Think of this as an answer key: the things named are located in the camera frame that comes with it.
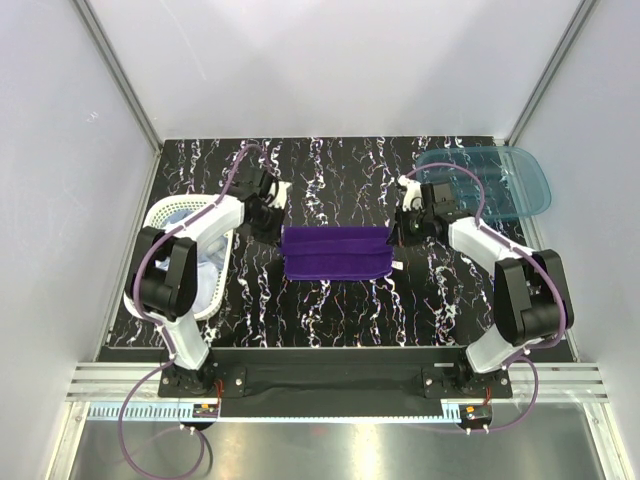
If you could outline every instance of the black table with white streaks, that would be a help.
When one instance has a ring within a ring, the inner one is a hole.
[[[422,152],[493,145],[491,137],[170,140],[148,207],[168,195],[219,192],[247,141],[261,145],[277,175],[292,182],[285,226],[390,225],[400,198],[394,181]],[[258,155],[248,155],[244,163],[241,170],[257,165]],[[513,208],[506,184],[487,201],[493,211]],[[494,226],[523,242],[517,221]],[[396,248],[401,268],[364,282],[288,281],[277,248],[242,232],[233,241],[222,307],[201,325],[213,347],[467,344],[492,321],[489,276],[435,241]],[[107,345],[159,347],[162,342],[151,325],[121,305]]]

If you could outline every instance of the purple towel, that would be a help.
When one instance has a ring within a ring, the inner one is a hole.
[[[387,227],[288,227],[282,235],[289,280],[373,280],[391,272]]]

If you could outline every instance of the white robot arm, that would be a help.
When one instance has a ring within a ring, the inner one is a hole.
[[[523,259],[533,257],[558,288],[566,316],[566,328],[573,324],[573,309],[560,256],[552,251],[535,252],[476,221],[457,208],[451,185],[420,184],[405,176],[398,181],[405,190],[396,210],[390,243],[412,246],[435,237],[467,255],[494,277],[494,325],[465,349],[467,380],[474,375],[499,371],[514,354],[544,341],[558,332],[560,311],[551,292]]]
[[[277,245],[280,241],[284,208],[291,184],[282,182],[268,172],[252,175],[238,182],[217,207],[199,215],[207,206],[193,212],[168,229],[183,229],[163,245],[149,262],[141,282],[140,297],[147,315],[166,328],[175,344],[175,365],[187,371],[198,371],[209,355],[196,324],[193,302],[197,293],[197,258],[226,232],[248,225],[250,233],[261,242]],[[213,203],[218,195],[211,195]],[[125,285],[124,303],[127,310],[140,317],[133,304],[133,284],[142,257],[151,245],[165,234],[164,230],[143,228],[138,234]],[[167,270],[157,262],[169,258]]]

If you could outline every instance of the light blue plastic tray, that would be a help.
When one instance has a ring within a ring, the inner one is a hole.
[[[549,184],[536,159],[517,147],[469,147],[427,150],[416,166],[454,163],[475,173],[482,181],[485,220],[513,220],[544,212],[551,204]],[[446,167],[418,172],[421,183],[451,181],[460,206],[475,212],[479,189],[464,173]]]

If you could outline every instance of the white wall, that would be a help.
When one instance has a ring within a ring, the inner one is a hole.
[[[152,152],[68,0],[0,15],[0,477],[43,478]]]
[[[578,0],[91,0],[159,135],[506,136]]]
[[[545,244],[562,255],[581,357],[599,363],[640,473],[638,18],[638,2],[600,2],[520,146],[551,184]]]

